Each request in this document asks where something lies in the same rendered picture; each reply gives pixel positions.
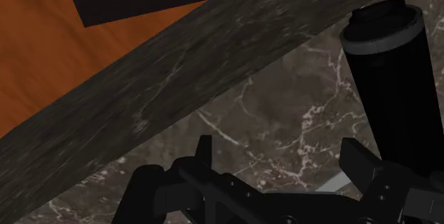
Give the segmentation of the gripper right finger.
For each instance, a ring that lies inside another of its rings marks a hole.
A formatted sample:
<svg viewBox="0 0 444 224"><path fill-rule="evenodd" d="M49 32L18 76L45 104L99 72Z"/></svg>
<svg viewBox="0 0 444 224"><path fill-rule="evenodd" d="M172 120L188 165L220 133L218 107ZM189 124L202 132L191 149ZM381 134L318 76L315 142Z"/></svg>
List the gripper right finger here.
<svg viewBox="0 0 444 224"><path fill-rule="evenodd" d="M407 217L444 224L444 192L409 168L380 160L354 138L342 140L339 166L362 194L353 224L402 224Z"/></svg>

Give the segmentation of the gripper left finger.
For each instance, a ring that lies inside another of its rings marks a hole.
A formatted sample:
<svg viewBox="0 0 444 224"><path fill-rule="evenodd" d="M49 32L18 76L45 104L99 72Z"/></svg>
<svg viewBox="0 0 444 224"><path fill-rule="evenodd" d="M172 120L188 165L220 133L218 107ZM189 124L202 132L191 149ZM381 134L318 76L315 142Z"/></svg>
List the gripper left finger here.
<svg viewBox="0 0 444 224"><path fill-rule="evenodd" d="M264 195L230 173L212 168L212 137L202 135L193 156L170 169L142 165L134 170L112 224L164 224L181 211L192 224L269 224Z"/></svg>

